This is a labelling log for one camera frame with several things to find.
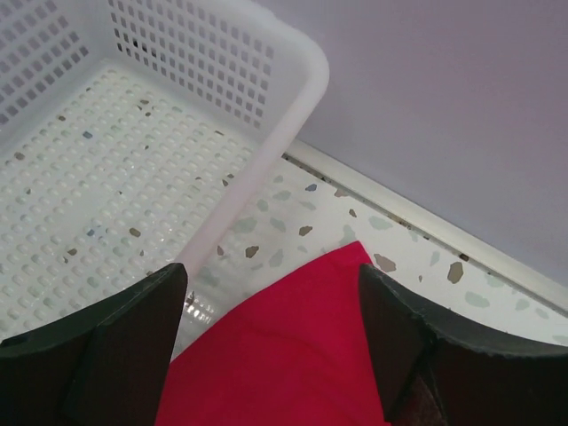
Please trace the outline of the crimson pink t shirt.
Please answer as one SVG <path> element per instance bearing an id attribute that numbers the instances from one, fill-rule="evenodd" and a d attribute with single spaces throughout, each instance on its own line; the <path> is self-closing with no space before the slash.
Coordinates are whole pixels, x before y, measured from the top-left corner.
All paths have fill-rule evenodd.
<path id="1" fill-rule="evenodd" d="M 350 243 L 229 311 L 171 363 L 160 425 L 381 425 Z"/>

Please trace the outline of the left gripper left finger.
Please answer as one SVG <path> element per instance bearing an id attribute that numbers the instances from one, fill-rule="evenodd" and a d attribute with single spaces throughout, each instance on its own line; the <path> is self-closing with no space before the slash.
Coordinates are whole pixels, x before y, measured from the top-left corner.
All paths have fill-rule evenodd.
<path id="1" fill-rule="evenodd" d="M 3 425 L 152 425 L 185 305 L 168 264 L 123 291 L 1 343 Z"/>

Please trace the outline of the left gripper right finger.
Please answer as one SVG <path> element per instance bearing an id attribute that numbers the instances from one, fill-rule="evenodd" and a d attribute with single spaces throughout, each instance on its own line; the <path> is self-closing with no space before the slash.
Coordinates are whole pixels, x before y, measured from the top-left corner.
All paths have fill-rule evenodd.
<path id="1" fill-rule="evenodd" d="M 567 349 L 482 325 L 359 268 L 359 304 L 392 425 L 565 425 Z"/>

